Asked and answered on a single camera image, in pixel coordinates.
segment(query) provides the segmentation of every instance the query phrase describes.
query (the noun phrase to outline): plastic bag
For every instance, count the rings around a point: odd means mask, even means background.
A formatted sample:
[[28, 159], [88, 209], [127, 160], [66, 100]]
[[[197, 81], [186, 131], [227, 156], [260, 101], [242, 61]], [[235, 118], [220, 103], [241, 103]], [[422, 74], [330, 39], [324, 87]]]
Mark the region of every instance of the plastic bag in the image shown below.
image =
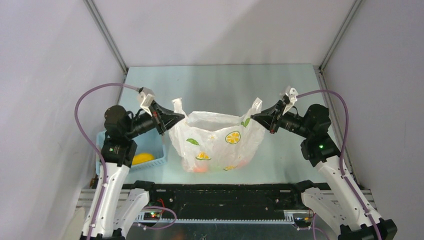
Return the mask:
[[169, 131], [172, 145], [182, 157], [187, 172], [230, 171], [248, 164], [264, 139], [265, 128], [250, 116], [261, 112], [256, 98], [243, 116], [215, 112], [183, 111], [181, 98], [174, 99], [174, 112], [185, 119]]

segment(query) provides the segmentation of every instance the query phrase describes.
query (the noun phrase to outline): white wall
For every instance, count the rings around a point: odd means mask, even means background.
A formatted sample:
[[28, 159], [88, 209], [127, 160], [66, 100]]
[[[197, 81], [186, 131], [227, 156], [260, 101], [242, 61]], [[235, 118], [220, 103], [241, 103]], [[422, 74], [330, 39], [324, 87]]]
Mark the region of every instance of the white wall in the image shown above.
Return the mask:
[[[74, 121], [87, 89], [122, 72], [82, 0], [0, 2], [0, 239], [61, 239], [93, 151]], [[88, 134], [119, 90], [82, 103]]]
[[365, 1], [324, 73], [349, 107], [359, 179], [396, 239], [423, 235], [423, 13], [422, 0]]
[[354, 0], [96, 0], [128, 66], [319, 65]]

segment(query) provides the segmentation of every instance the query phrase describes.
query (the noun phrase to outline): yellow object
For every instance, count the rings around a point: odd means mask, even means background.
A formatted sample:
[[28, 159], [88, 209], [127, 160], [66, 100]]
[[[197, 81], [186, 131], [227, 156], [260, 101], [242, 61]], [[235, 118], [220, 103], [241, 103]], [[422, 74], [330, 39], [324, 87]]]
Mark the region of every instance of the yellow object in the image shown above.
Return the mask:
[[242, 136], [240, 135], [239, 131], [233, 131], [225, 137], [225, 141], [229, 144], [236, 144], [240, 141], [241, 138]]
[[204, 151], [199, 153], [199, 155], [197, 155], [196, 159], [197, 160], [211, 160], [211, 158]]
[[226, 167], [224, 167], [224, 170], [228, 171], [228, 170], [233, 170], [233, 169], [236, 169], [236, 168], [237, 168], [237, 166], [226, 166]]
[[152, 160], [155, 160], [155, 156], [150, 153], [143, 152], [134, 156], [132, 159], [132, 165], [142, 164]]

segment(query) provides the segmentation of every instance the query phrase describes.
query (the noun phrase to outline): blue basket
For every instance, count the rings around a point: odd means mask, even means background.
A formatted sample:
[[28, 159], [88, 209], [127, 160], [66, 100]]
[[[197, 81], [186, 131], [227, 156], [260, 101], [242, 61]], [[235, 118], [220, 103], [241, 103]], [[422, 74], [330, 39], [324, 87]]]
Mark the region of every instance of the blue basket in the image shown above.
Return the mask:
[[[101, 150], [103, 147], [103, 142], [105, 141], [105, 133], [106, 131], [102, 131], [97, 134], [95, 144], [99, 150]], [[137, 150], [135, 151], [135, 155], [141, 153], [149, 153], [152, 154], [155, 159], [131, 166], [131, 168], [129, 169], [130, 172], [154, 166], [160, 166], [168, 162], [167, 151], [162, 141], [162, 136], [159, 135], [157, 131], [148, 131], [140, 136], [135, 137], [133, 140], [137, 144]], [[97, 175], [100, 174], [100, 167], [100, 159], [99, 156], [96, 154], [95, 173]]]

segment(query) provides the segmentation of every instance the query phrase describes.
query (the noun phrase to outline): robotic arm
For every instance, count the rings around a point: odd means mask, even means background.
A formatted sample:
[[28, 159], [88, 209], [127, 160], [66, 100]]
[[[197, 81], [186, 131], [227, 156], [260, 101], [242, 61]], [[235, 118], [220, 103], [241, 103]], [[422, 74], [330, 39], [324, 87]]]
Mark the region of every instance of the robotic arm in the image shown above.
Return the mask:
[[[370, 216], [377, 222], [381, 239], [392, 240], [397, 232], [395, 223], [391, 219], [384, 220], [370, 205], [344, 162], [342, 175], [340, 151], [328, 134], [331, 125], [329, 109], [313, 104], [303, 117], [299, 116], [288, 111], [296, 102], [296, 96], [297, 91], [289, 87], [274, 106], [252, 115], [251, 118], [271, 134], [283, 128], [305, 138], [300, 145], [303, 157], [326, 178], [340, 205], [330, 201], [310, 180], [295, 185], [301, 202], [318, 214], [339, 236], [339, 240], [378, 239]], [[362, 199], [367, 211], [358, 198]]]
[[123, 207], [115, 214], [121, 188], [130, 171], [137, 149], [133, 138], [152, 129], [156, 129], [163, 135], [184, 119], [184, 115], [174, 113], [157, 104], [154, 100], [155, 95], [148, 88], [141, 88], [137, 99], [140, 102], [140, 110], [135, 115], [120, 105], [112, 106], [104, 113], [106, 139], [101, 155], [106, 165], [107, 183], [102, 183], [104, 170], [100, 168], [99, 183], [84, 222], [80, 238], [82, 240], [125, 239], [134, 219], [149, 203], [149, 192], [139, 186], [130, 191]]

